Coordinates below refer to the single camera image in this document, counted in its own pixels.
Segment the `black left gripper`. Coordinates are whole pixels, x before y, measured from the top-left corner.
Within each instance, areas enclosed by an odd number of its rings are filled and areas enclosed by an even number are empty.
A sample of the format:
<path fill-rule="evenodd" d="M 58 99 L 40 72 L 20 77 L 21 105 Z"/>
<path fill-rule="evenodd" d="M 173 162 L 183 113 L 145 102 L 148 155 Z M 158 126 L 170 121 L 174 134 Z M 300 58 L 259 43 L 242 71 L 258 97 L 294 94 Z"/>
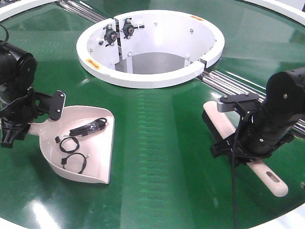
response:
<path fill-rule="evenodd" d="M 24 140 L 30 128 L 30 122 L 38 115 L 48 114 L 53 121 L 60 119 L 65 104 L 66 95 L 55 91 L 52 96 L 27 89 L 23 97 L 19 97 L 1 109 L 0 117 L 2 137 L 0 146 L 12 148 L 14 140 Z"/>

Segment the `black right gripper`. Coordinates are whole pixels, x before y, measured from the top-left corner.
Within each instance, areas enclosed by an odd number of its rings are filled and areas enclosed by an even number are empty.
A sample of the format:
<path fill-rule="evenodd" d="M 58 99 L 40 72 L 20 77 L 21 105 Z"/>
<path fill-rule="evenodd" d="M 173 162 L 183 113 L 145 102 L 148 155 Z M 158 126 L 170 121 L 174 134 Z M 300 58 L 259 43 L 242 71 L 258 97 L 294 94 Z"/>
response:
<path fill-rule="evenodd" d="M 294 135 L 291 133 L 285 134 L 283 138 L 274 145 L 271 145 L 269 149 L 267 149 L 266 143 L 259 142 L 256 151 L 253 151 L 246 149 L 239 141 L 237 141 L 236 146 L 234 147 L 235 135 L 229 135 L 226 138 L 216 135 L 216 143 L 210 147 L 210 152 L 213 158 L 217 158 L 221 155 L 227 156 L 230 164 L 232 163 L 233 157 L 235 157 L 234 166 L 236 167 L 240 164 L 250 163 L 257 159 L 269 158 L 275 150 L 285 143 L 290 143 L 294 138 Z"/>

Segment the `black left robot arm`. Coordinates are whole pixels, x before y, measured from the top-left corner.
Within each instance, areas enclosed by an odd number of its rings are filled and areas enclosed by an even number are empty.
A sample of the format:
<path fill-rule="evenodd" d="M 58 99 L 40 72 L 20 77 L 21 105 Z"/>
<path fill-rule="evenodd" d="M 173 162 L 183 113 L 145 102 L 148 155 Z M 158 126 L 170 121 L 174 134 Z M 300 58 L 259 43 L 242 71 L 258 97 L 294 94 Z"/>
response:
<path fill-rule="evenodd" d="M 34 56 L 5 41 L 0 43 L 0 128 L 2 147 L 24 140 L 34 119 L 48 114 L 53 121 L 63 112 L 65 94 L 34 90 L 32 84 L 38 62 Z"/>

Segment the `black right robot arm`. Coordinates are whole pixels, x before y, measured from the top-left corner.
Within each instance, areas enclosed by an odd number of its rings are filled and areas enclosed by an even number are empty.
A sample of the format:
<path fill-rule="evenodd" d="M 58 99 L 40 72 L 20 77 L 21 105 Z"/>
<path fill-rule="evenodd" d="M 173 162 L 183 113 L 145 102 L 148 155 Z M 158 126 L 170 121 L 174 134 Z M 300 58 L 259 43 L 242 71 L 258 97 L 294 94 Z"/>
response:
<path fill-rule="evenodd" d="M 294 136 L 291 128 L 305 115 L 305 69 L 287 70 L 272 75 L 262 103 L 255 93 L 228 95 L 217 102 L 219 112 L 240 115 L 237 129 L 210 148 L 213 157 L 226 155 L 238 166 L 268 158 Z"/>

